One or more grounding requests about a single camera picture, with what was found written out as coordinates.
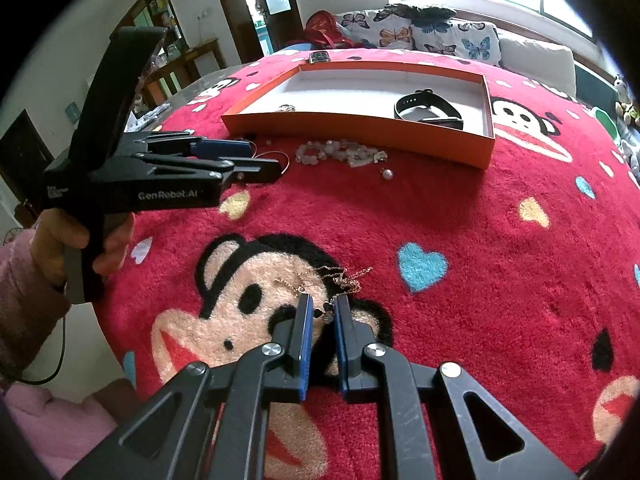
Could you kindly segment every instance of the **watch face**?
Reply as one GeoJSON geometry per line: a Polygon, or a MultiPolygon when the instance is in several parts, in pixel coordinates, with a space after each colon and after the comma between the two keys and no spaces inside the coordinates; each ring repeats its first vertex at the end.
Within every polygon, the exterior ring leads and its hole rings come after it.
{"type": "Polygon", "coordinates": [[[326,51],[312,52],[311,56],[309,57],[309,63],[318,63],[324,61],[331,61],[331,59],[329,58],[329,53],[327,53],[326,51]]]}

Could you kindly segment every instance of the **orange box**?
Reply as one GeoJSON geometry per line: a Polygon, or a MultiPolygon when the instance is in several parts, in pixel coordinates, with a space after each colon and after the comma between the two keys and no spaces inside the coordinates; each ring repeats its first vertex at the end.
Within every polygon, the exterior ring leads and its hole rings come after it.
{"type": "MultiPolygon", "coordinates": [[[[438,88],[434,88],[433,91],[436,94],[440,94],[438,88]]],[[[233,137],[255,133],[268,136],[304,135],[309,140],[347,138],[350,141],[360,142],[367,146],[396,148],[438,156],[447,160],[469,164],[482,170],[488,167],[495,144],[491,103],[483,75],[452,68],[394,61],[339,61],[297,65],[236,103],[222,115],[222,120],[233,137]],[[250,105],[294,76],[301,73],[325,70],[337,71],[335,73],[321,74],[327,77],[340,76],[341,74],[338,74],[340,71],[350,71],[348,76],[352,76],[354,73],[351,71],[354,70],[383,70],[442,76],[477,84],[478,91],[481,94],[482,131],[467,132],[415,121],[343,112],[278,112],[276,109],[268,112],[244,112],[250,105]]]]}

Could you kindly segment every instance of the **pink sleeve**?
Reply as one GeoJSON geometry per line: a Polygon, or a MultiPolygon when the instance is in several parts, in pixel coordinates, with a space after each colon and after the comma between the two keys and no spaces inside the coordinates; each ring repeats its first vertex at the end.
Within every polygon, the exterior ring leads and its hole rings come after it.
{"type": "Polygon", "coordinates": [[[34,232],[0,247],[0,364],[16,372],[33,361],[70,307],[31,259],[34,232]]]}

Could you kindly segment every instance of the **necklace chain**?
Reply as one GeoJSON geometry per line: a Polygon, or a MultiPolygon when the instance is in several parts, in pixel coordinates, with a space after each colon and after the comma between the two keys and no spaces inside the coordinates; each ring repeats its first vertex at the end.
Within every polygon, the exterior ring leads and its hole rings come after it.
{"type": "MultiPolygon", "coordinates": [[[[337,292],[329,300],[324,302],[324,304],[328,304],[331,308],[335,298],[337,298],[341,294],[356,294],[357,292],[360,292],[362,290],[362,285],[360,285],[358,278],[361,278],[368,272],[371,272],[373,270],[373,267],[366,267],[365,269],[361,269],[358,272],[352,274],[351,276],[347,275],[347,273],[349,272],[349,269],[347,269],[346,267],[321,266],[313,270],[317,270],[317,271],[326,270],[328,274],[325,274],[324,276],[322,276],[322,278],[331,278],[332,282],[334,282],[336,285],[340,286],[343,289],[343,291],[337,292]]],[[[295,294],[305,294],[306,288],[309,286],[309,284],[305,281],[305,277],[311,272],[312,271],[310,270],[304,273],[302,272],[297,273],[298,279],[300,280],[300,285],[298,286],[295,286],[292,283],[289,283],[287,280],[283,280],[282,278],[276,278],[275,281],[277,283],[281,283],[285,285],[288,289],[292,290],[293,293],[295,294]]],[[[322,309],[321,312],[322,314],[325,314],[326,310],[322,309]]]]}

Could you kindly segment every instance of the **yellow heart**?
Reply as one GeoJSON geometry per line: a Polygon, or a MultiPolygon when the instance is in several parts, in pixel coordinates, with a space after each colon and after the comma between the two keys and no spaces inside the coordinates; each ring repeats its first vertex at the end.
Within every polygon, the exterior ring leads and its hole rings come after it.
{"type": "Polygon", "coordinates": [[[241,191],[234,193],[220,204],[219,211],[226,213],[231,220],[238,220],[249,206],[249,192],[241,191]]]}
{"type": "Polygon", "coordinates": [[[518,211],[520,218],[523,220],[538,222],[542,227],[549,227],[549,217],[542,211],[540,204],[532,196],[520,202],[518,211]]]}

